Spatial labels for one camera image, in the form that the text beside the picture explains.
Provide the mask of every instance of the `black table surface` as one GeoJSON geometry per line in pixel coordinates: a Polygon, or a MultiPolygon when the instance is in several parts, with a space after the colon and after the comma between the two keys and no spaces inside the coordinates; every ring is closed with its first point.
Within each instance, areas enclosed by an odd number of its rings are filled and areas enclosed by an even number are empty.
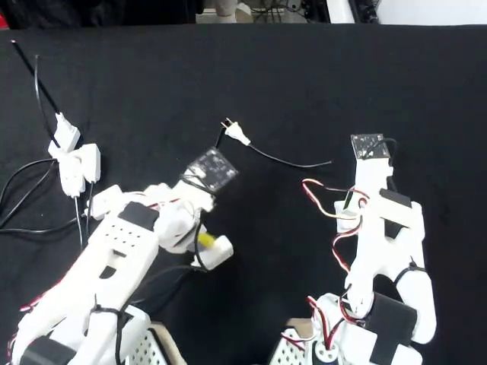
{"type": "MultiPolygon", "coordinates": [[[[472,363],[485,339],[479,186],[487,178],[486,37],[486,27],[321,25],[1,32],[1,181],[46,158],[48,143],[33,79],[11,38],[31,60],[41,55],[41,79],[84,141],[98,143],[96,192],[115,183],[125,191],[174,184],[214,143],[224,117],[239,121],[270,154],[302,163],[333,159],[329,168],[295,170],[224,140],[221,150],[240,175],[218,194],[207,226],[231,239],[235,255],[194,274],[153,317],[167,325],[188,363],[265,363],[286,320],[309,316],[308,294],[343,290],[330,252],[336,222],[305,196],[301,179],[350,186],[350,134],[382,132],[399,142],[399,191],[420,202],[425,216],[438,328],[417,348],[426,364],[472,363]]],[[[45,168],[17,180],[2,214],[45,168]]],[[[341,198],[320,197],[330,208],[341,198]]],[[[74,216],[53,174],[8,227],[54,227],[74,216]]],[[[6,344],[18,308],[62,277],[79,242],[75,227],[52,239],[0,240],[6,344]]],[[[342,249],[351,256],[354,240],[342,249]]],[[[162,252],[154,266],[184,259],[162,252]]],[[[161,288],[173,280],[162,279],[161,288]]]]}

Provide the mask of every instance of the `black circuit board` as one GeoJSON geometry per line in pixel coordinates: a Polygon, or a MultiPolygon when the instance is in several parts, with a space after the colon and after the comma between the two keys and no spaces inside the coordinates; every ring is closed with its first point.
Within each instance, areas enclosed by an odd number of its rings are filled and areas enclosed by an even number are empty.
{"type": "Polygon", "coordinates": [[[188,169],[214,193],[238,174],[237,169],[216,148],[210,148],[191,163],[188,169]]]}
{"type": "Polygon", "coordinates": [[[371,148],[384,139],[382,134],[352,135],[352,146],[358,160],[364,158],[390,158],[386,143],[381,143],[373,150],[371,148]]]}

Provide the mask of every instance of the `yellow component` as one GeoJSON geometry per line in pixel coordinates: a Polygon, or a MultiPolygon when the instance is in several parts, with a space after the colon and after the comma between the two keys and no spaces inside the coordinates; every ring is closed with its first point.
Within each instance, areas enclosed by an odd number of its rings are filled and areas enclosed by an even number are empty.
{"type": "Polygon", "coordinates": [[[216,241],[216,238],[214,238],[211,234],[205,232],[205,233],[200,233],[198,235],[198,242],[200,242],[204,247],[210,248],[213,246],[213,243],[216,241]]]}

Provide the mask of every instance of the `perforated metal plate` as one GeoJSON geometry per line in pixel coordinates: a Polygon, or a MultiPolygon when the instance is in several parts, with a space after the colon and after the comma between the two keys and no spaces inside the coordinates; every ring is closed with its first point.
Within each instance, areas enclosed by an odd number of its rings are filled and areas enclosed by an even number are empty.
{"type": "MultiPolygon", "coordinates": [[[[291,338],[297,338],[298,333],[294,328],[287,328],[285,335],[291,338]]],[[[284,338],[278,343],[274,354],[272,355],[269,365],[305,365],[304,351],[299,350],[293,344],[287,342],[284,338]]]]}
{"type": "Polygon", "coordinates": [[[127,365],[169,365],[159,342],[147,330],[134,351],[126,358],[127,365]]]}

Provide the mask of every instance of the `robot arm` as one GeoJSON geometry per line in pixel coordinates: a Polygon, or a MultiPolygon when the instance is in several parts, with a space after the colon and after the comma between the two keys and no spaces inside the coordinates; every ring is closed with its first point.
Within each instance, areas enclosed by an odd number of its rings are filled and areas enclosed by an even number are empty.
{"type": "Polygon", "coordinates": [[[192,263],[199,270],[211,270],[233,255],[225,236],[210,236],[199,222],[200,211],[213,208],[213,196],[197,183],[181,181],[173,189],[160,184],[137,193],[113,186],[93,202],[93,216],[103,220],[65,277],[19,323],[13,365],[44,363],[36,347],[41,345],[69,365],[113,365],[121,313],[129,315],[122,330],[122,359],[150,324],[145,313],[128,304],[144,285],[159,247],[183,253],[200,242],[199,258],[192,263]]]}
{"type": "MultiPolygon", "coordinates": [[[[304,364],[420,365],[421,354],[410,342],[424,344],[434,335],[433,292],[422,251],[422,209],[387,189],[393,168],[384,142],[382,135],[352,136],[355,186],[345,201],[335,202],[339,235],[333,240],[333,253],[347,273],[346,291],[341,297],[319,298],[314,311],[321,311],[324,320],[312,318],[312,340],[299,335],[289,339],[285,334],[281,341],[288,347],[299,344],[303,353],[299,361],[304,364]],[[355,234],[357,255],[349,268],[336,253],[335,243],[355,234]],[[396,284],[402,303],[374,292],[378,274],[396,284]]],[[[280,363],[277,352],[274,363],[280,363]]]]}

